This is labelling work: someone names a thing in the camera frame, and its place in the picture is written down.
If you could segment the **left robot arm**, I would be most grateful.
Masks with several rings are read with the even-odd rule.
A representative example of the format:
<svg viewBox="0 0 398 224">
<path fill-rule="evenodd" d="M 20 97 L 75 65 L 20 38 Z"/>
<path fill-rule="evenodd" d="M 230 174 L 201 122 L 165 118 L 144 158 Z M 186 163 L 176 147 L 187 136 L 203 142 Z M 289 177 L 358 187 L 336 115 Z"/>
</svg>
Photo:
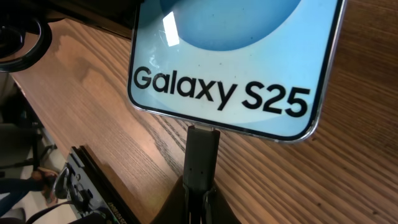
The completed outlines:
<svg viewBox="0 0 398 224">
<path fill-rule="evenodd" d="M 143 0 L 1 0 L 1 13 L 36 17 L 44 22 L 70 19 L 88 27 L 131 39 L 136 9 Z"/>
</svg>

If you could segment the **turquoise screen smartphone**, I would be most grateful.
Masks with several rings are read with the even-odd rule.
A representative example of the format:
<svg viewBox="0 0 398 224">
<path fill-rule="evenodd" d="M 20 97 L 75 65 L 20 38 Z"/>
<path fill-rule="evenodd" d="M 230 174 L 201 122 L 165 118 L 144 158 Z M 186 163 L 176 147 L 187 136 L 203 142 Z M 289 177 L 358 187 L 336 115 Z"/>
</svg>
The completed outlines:
<svg viewBox="0 0 398 224">
<path fill-rule="evenodd" d="M 316 130 L 345 0 L 164 1 L 135 11 L 127 94 L 142 111 L 297 142 Z"/>
</svg>

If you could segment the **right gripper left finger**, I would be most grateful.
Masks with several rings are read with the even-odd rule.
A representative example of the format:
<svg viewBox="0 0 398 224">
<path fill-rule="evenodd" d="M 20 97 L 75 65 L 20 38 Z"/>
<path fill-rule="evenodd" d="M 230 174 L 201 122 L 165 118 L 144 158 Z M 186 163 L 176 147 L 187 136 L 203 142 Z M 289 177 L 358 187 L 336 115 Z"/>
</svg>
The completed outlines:
<svg viewBox="0 0 398 224">
<path fill-rule="evenodd" d="M 180 176 L 173 186 L 169 196 L 151 224 L 187 224 L 189 223 L 186 190 L 183 177 Z"/>
</svg>

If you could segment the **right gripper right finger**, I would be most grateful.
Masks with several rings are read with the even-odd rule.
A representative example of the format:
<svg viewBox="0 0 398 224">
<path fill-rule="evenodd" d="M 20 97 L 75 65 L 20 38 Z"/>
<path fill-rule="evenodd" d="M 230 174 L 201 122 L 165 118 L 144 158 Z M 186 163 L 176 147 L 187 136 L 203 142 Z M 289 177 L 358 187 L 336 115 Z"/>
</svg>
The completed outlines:
<svg viewBox="0 0 398 224">
<path fill-rule="evenodd" d="M 203 195 L 201 220 L 205 224 L 241 224 L 216 184 Z"/>
</svg>

